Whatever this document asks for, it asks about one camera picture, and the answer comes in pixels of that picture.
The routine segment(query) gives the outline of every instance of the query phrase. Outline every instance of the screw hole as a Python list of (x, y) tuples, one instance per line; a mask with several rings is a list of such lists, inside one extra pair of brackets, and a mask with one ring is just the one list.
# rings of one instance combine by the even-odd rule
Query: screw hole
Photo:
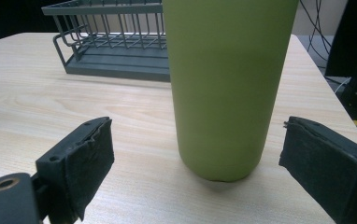
[(50, 157), (50, 161), (58, 161), (58, 160), (59, 160), (59, 157), (57, 157), (57, 156)]
[(13, 177), (0, 181), (0, 191), (10, 189), (19, 183), (19, 178)]

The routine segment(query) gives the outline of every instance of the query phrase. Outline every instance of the green cylindrical container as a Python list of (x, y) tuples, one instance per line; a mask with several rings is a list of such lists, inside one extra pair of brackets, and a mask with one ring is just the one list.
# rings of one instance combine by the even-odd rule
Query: green cylindrical container
[(260, 161), (297, 4), (163, 1), (179, 154), (203, 178), (235, 181)]

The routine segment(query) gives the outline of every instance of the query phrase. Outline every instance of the computer monitor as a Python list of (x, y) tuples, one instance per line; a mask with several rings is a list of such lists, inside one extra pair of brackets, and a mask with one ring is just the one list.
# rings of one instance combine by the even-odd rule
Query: computer monitor
[(351, 77), (338, 95), (351, 117), (357, 116), (357, 0), (348, 0), (325, 71), (327, 77)]

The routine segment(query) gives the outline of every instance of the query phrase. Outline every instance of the gray dish drying rack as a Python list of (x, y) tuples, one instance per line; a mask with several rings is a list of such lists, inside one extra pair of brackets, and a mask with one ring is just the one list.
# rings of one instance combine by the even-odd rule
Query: gray dish drying rack
[[(42, 11), (56, 22), (67, 74), (170, 81), (162, 0), (74, 0)], [(60, 38), (73, 50), (67, 61)]]

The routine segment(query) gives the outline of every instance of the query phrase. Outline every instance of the light wood table surface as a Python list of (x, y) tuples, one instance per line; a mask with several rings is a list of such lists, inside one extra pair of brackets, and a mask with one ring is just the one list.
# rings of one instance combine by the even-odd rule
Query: light wood table surface
[(235, 183), (201, 179), (181, 161), (169, 83), (67, 75), (53, 36), (0, 40), (0, 176), (34, 174), (36, 159), (82, 122), (109, 116), (116, 161), (84, 223), (333, 223), (278, 166), (289, 116), (357, 143), (355, 125), (295, 36), (261, 162)]

